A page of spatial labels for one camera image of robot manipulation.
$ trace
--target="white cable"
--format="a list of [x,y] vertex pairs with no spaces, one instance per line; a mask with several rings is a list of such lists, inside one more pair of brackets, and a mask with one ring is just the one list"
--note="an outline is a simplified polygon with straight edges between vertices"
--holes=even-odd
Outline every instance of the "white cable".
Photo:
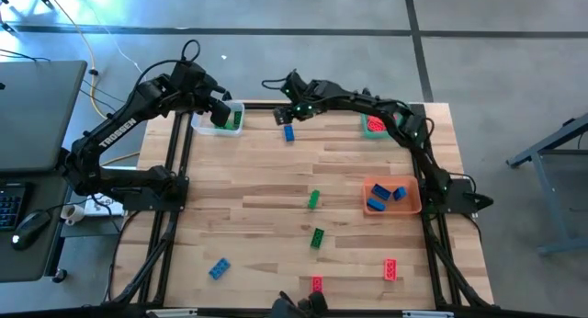
[[102,24],[102,21],[100,20],[100,17],[98,17],[98,14],[96,13],[96,11],[92,7],[92,5],[90,5],[90,3],[87,2],[87,0],[86,0],[86,5],[94,13],[94,18],[96,19],[96,21],[98,22],[98,24],[108,33],[109,37],[112,39],[112,42],[114,42],[115,46],[117,46],[117,49],[119,50],[120,55],[122,55],[122,57],[124,57],[127,60],[129,60],[129,62],[133,63],[135,65],[135,68],[137,68],[137,71],[139,71],[139,73],[142,74],[143,73],[143,70],[141,70],[141,67],[139,67],[139,65],[135,61],[133,61],[129,56],[127,56],[124,52],[122,52],[122,49],[120,48],[119,44],[117,43],[117,40],[114,39],[114,36],[112,35],[112,33],[110,33],[110,31],[108,30],[108,28],[106,27],[106,25]]
[[[63,9],[63,7],[59,3],[59,1],[53,0],[53,2],[55,2],[57,4],[57,6],[62,10],[63,14],[72,22],[72,24],[75,26],[75,29],[82,37],[82,40],[84,40],[85,46],[88,48],[88,51],[90,52],[90,60],[92,61],[92,70],[95,71],[96,70],[96,62],[94,60],[94,51],[92,50],[92,46],[90,46],[90,43],[85,38],[85,35],[84,35],[84,33],[82,33],[82,30],[80,29],[80,27],[77,26],[77,24],[75,24],[74,20],[65,11],[65,9]],[[92,107],[94,107],[94,110],[97,112],[97,114],[100,115],[100,117],[102,117],[103,119],[106,119],[107,117],[102,113],[102,111],[100,111],[100,108],[98,108],[98,106],[96,105],[96,101],[94,100],[94,94],[96,93],[95,81],[96,81],[96,76],[94,74],[92,74],[92,84],[91,84],[92,87],[90,88],[90,101],[92,102]]]

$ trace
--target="white container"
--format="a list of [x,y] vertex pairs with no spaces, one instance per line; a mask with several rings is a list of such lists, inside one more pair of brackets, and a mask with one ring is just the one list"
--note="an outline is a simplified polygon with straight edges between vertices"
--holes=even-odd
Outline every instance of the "white container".
[[241,111],[241,121],[239,127],[236,130],[225,130],[216,129],[212,121],[210,121],[210,113],[206,112],[203,115],[199,115],[196,112],[192,118],[191,125],[196,132],[204,135],[221,135],[221,136],[239,136],[243,132],[243,120],[245,119],[245,105],[239,101],[225,101],[224,104],[231,109],[231,113],[234,111]]

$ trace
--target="wooden tabletop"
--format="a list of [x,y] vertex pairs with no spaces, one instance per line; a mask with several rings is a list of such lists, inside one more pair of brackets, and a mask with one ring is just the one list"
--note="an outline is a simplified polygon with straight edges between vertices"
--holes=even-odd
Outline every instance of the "wooden tabletop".
[[[448,105],[425,104],[425,110],[435,121],[435,159],[462,172]],[[172,124],[173,117],[149,121],[139,168],[164,163]],[[297,301],[311,293],[312,276],[323,276],[333,309],[433,309],[420,218],[366,217],[362,211],[364,178],[411,175],[409,153],[393,140],[363,139],[360,117],[352,112],[330,111],[293,128],[296,141],[288,144],[270,110],[246,110],[241,137],[195,133],[165,306],[270,308],[279,291]],[[321,196],[311,211],[314,189]],[[127,228],[113,294],[143,263],[152,223],[153,213],[144,212]],[[477,230],[460,215],[448,215],[447,225],[457,266],[492,302]],[[310,247],[317,227],[324,230],[319,250]],[[231,267],[214,280],[208,272],[223,257]],[[383,279],[386,258],[398,262],[397,281]],[[449,300],[443,267],[440,273]],[[157,278],[154,273],[152,294]]]

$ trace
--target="green lego brick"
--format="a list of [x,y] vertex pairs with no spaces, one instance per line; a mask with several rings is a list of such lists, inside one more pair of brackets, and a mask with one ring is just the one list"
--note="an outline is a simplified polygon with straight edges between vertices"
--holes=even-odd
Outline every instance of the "green lego brick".
[[235,118],[233,120],[233,124],[235,125],[234,128],[237,130],[239,129],[239,125],[241,125],[241,116],[242,116],[242,112],[241,111],[235,111]]
[[320,191],[316,189],[312,191],[311,200],[309,201],[309,209],[314,210],[314,208],[316,208],[316,202],[319,200],[319,195],[321,195]]
[[319,228],[314,230],[314,235],[312,236],[312,241],[311,241],[312,248],[319,249],[321,247],[323,234],[324,234],[324,231]]
[[214,126],[215,129],[222,129],[222,130],[233,130],[232,127],[232,120],[228,119],[227,123],[224,126]]

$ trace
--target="lego brick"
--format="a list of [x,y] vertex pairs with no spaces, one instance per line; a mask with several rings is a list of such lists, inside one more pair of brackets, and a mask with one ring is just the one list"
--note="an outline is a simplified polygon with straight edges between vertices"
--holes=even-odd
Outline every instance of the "lego brick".
[[386,126],[382,119],[378,117],[369,116],[367,117],[367,129],[370,131],[385,131]]
[[404,198],[406,196],[406,188],[404,188],[404,187],[396,188],[396,190],[394,190],[394,193],[392,193],[392,196],[394,197],[394,200],[400,200],[400,199]]
[[228,269],[231,264],[226,258],[221,258],[219,262],[209,271],[210,276],[218,280]]
[[222,130],[233,130],[232,121],[230,119],[227,120],[227,123],[224,126],[216,126],[214,125],[215,129],[222,129]]
[[241,116],[242,116],[242,112],[241,111],[235,111],[234,113],[234,120],[233,120],[233,124],[234,124],[234,128],[236,130],[239,129],[239,125],[241,124]]
[[322,236],[324,235],[324,231],[321,229],[315,229],[314,235],[312,236],[311,247],[315,249],[319,249],[321,247]]
[[322,292],[322,277],[320,276],[312,277],[312,292],[315,291]]
[[389,190],[378,184],[374,185],[374,187],[371,189],[371,192],[383,200],[388,200],[390,198],[390,195],[392,195],[392,193]]
[[384,211],[386,209],[386,205],[377,199],[368,199],[367,205],[373,210]]
[[311,194],[311,200],[309,200],[309,209],[314,210],[316,208],[316,203],[319,201],[319,195],[321,192],[318,190],[313,190]]
[[286,142],[294,141],[294,130],[292,129],[292,125],[284,125],[284,136],[286,137]]
[[387,258],[384,260],[384,279],[396,281],[396,259]]

